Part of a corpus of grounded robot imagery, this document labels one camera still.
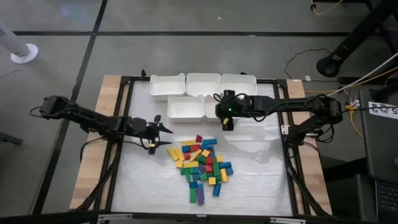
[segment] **table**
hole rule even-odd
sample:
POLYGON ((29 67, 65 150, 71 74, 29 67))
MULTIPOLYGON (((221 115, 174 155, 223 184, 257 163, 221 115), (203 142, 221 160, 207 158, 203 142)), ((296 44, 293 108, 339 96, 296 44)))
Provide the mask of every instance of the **table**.
MULTIPOLYGON (((103 84, 99 93, 96 111, 106 115, 113 115, 116 105, 116 100, 118 98, 119 89, 121 86, 121 80, 123 77, 120 75, 106 75, 104 76, 103 84)), ((304 91, 301 81, 297 80, 287 80, 287 89, 290 98, 300 98, 304 97, 304 91)), ((126 86, 120 90, 127 93, 126 86)), ((124 102, 121 100, 121 109, 119 114, 123 113, 124 102)), ((293 119, 296 124, 309 118, 308 112, 293 113, 293 119)), ((88 136, 88 141, 91 139, 98 138, 96 133, 90 133, 88 136)), ((312 138, 306 138, 306 141, 312 144, 316 144, 315 140, 312 138)), ((85 153, 83 155, 83 160, 81 162, 80 171, 76 181, 75 190, 73 193, 72 201, 70 204, 71 208, 79 206, 88 194, 92 191, 94 186, 98 183, 100 177, 101 168, 103 166, 103 161, 105 158, 105 148, 106 141, 97 141, 93 144, 89 144, 85 148, 85 153)), ((311 147, 301 146, 299 147, 300 160, 302 162, 303 176, 305 178, 306 185, 311 191, 312 195, 315 197, 317 202, 323 207, 325 211, 331 213, 330 203, 328 199, 328 194, 326 191, 325 181, 323 179, 322 167, 319 160, 318 152, 311 147)), ((108 197, 109 183, 105 186, 101 201, 98 204, 98 208, 106 208, 106 198, 108 197)), ((303 213, 303 203, 301 199, 301 194, 296 188, 295 191, 297 197, 298 213, 303 213)))

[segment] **white plastic bin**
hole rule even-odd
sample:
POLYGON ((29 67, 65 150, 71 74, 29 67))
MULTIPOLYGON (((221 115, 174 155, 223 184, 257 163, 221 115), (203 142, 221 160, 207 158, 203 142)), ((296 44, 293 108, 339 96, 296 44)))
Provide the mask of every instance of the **white plastic bin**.
POLYGON ((172 122, 201 122, 205 117, 205 97, 169 96, 167 116, 172 122))
POLYGON ((213 96, 207 95, 205 98, 205 116, 206 121, 210 123, 220 123, 220 119, 216 116, 217 101, 213 96))
POLYGON ((234 90, 235 94, 257 94, 257 78, 254 75, 224 74, 221 77, 221 92, 234 90))
POLYGON ((189 73, 186 91, 190 96, 213 96, 214 93, 221 93, 221 75, 217 73, 189 73))
POLYGON ((151 75, 149 92, 157 101, 166 101, 170 95, 182 96, 185 93, 185 75, 151 75))

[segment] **gray floor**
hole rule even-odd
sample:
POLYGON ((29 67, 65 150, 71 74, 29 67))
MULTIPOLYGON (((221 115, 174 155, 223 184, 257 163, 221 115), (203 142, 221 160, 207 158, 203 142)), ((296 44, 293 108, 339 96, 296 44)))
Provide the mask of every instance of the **gray floor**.
MULTIPOLYGON (((12 30, 91 31, 100 0, 3 0, 0 21, 12 30)), ((264 31, 349 32, 368 13, 362 4, 342 4, 325 16, 309 10, 310 1, 295 0, 109 0, 100 31, 264 31)), ((331 6, 318 4, 322 11, 331 6)), ((24 139, 14 147, 0 148, 0 216, 29 213, 49 160, 58 121, 29 116, 49 95, 70 96, 85 54, 89 36, 23 36, 38 45, 37 60, 14 65, 0 47, 0 131, 24 139)), ((258 78, 287 78, 287 61, 305 49, 333 50, 342 37, 231 37, 231 36, 98 36, 85 72, 77 102, 93 109, 103 75, 175 75, 180 72, 239 73, 258 78)), ((319 75, 318 59, 326 52, 308 52, 288 67, 295 79, 335 80, 319 75)), ((360 77, 391 56, 380 38, 372 37, 344 63, 340 75, 360 77)), ((337 83, 305 83, 306 90, 332 90, 337 83)), ((357 88, 351 96, 355 97, 357 88)), ((345 101, 344 93, 336 96, 345 101)), ((355 114, 360 127, 359 114, 355 114)), ((86 134, 71 124, 63 145, 44 212, 68 210, 79 168, 79 148, 86 134)), ((323 163, 351 161, 364 156, 363 142, 348 117, 336 125, 335 140, 319 144, 323 163)))

